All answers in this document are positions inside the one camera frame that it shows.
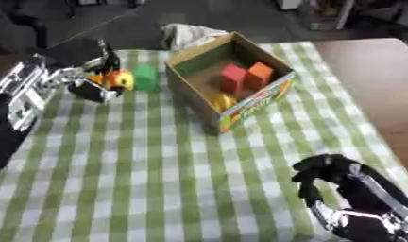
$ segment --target open cardboard box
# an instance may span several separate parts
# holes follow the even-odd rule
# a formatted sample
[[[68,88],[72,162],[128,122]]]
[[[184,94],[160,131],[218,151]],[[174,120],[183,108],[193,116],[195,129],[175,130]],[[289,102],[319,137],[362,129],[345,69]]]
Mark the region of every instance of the open cardboard box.
[[[219,113],[212,101],[219,89],[222,69],[230,63],[248,69],[260,61],[274,69],[271,81],[258,92],[244,89],[238,104]],[[169,86],[183,97],[212,130],[225,132],[290,88],[295,72],[255,43],[233,32],[212,42],[188,49],[166,63]]]

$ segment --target gray floor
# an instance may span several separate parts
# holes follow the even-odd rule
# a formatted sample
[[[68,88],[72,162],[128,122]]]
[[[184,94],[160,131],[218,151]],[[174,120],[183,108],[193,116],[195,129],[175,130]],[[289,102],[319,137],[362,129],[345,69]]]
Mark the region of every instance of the gray floor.
[[[124,0],[108,1],[109,6],[76,8],[72,19],[63,0],[29,0],[24,11],[48,26],[52,49],[64,49],[81,38],[103,38],[116,49],[158,49],[160,28],[168,23],[239,31],[257,43],[389,37],[374,25],[311,31],[295,11],[279,10],[274,0],[147,0],[137,9],[129,9]]]

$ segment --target green and white checkered tablecloth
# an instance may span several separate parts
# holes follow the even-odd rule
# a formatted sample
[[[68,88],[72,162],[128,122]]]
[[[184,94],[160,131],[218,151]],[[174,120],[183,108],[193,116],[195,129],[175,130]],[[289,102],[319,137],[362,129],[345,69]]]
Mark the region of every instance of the green and white checkered tablecloth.
[[[299,77],[218,137],[173,105],[168,52],[119,52],[124,68],[158,67],[161,92],[101,106],[57,94],[0,174],[0,242],[330,239],[290,182],[292,164],[324,152],[375,166],[408,193],[407,172],[311,43],[262,48]]]

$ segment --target crumpled cloth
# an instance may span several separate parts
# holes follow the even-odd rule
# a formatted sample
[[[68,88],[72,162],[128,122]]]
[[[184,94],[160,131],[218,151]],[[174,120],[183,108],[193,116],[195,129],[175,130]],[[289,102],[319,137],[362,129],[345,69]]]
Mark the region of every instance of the crumpled cloth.
[[[161,30],[164,33],[161,46],[175,51],[196,47],[228,34],[225,30],[184,24],[168,24]]]

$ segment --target red block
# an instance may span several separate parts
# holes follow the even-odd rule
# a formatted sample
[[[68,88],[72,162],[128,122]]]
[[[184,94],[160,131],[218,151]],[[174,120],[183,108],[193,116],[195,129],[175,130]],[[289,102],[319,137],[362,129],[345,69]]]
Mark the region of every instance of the red block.
[[[220,89],[230,95],[238,96],[241,93],[247,70],[234,64],[229,64],[222,71]]]
[[[259,91],[270,81],[272,74],[272,68],[261,62],[256,62],[246,73],[244,85],[250,90]]]

